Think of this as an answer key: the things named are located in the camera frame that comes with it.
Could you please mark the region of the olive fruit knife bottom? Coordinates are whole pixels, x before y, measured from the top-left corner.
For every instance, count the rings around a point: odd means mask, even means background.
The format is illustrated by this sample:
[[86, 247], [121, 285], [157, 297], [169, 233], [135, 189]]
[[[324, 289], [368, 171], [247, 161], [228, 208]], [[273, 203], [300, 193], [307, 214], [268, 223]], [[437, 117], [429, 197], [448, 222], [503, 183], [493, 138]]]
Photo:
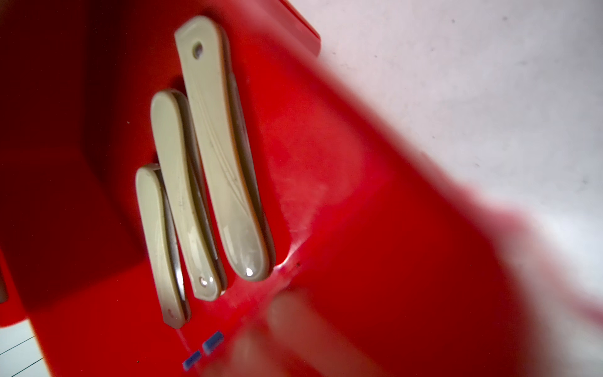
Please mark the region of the olive fruit knife bottom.
[[246, 281], [265, 280], [274, 245], [262, 208], [229, 40], [196, 16], [174, 34], [210, 202], [225, 255]]

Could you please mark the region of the olive fruit knife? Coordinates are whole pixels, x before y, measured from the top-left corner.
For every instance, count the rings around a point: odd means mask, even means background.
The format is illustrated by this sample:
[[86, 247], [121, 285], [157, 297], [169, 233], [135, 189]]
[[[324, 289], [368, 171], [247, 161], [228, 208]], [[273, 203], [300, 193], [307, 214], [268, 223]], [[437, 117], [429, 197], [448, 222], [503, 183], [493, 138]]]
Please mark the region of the olive fruit knife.
[[265, 280], [274, 245], [262, 208], [229, 40], [196, 16], [174, 34], [210, 202], [225, 255], [246, 281]]
[[182, 328], [191, 317], [180, 262], [177, 234], [158, 164], [138, 169], [138, 209], [163, 321]]
[[222, 284], [195, 203], [181, 99], [173, 90], [153, 96], [152, 134], [193, 295], [213, 302], [220, 297]]

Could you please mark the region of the red drawer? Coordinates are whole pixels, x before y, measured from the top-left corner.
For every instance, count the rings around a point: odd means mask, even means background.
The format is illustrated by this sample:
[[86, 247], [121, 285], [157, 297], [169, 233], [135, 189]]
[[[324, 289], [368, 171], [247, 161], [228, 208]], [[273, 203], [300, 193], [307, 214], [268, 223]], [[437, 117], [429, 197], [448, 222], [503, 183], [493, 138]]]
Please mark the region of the red drawer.
[[[163, 322], [136, 170], [152, 95], [184, 86], [174, 32], [206, 15], [231, 46], [270, 278], [227, 270], [213, 303]], [[9, 325], [28, 318], [56, 376], [183, 376], [214, 333], [303, 294], [389, 376], [523, 376], [527, 321], [493, 239], [317, 60], [284, 1], [8, 1], [1, 7], [1, 253]]]

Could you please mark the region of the olive fruit knife top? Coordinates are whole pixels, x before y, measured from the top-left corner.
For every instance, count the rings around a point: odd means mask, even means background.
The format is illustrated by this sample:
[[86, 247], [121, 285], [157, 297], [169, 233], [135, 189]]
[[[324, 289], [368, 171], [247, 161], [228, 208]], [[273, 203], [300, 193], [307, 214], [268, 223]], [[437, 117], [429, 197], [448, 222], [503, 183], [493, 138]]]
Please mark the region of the olive fruit knife top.
[[177, 234], [158, 164], [138, 169], [138, 209], [163, 321], [182, 328], [191, 317], [180, 262]]

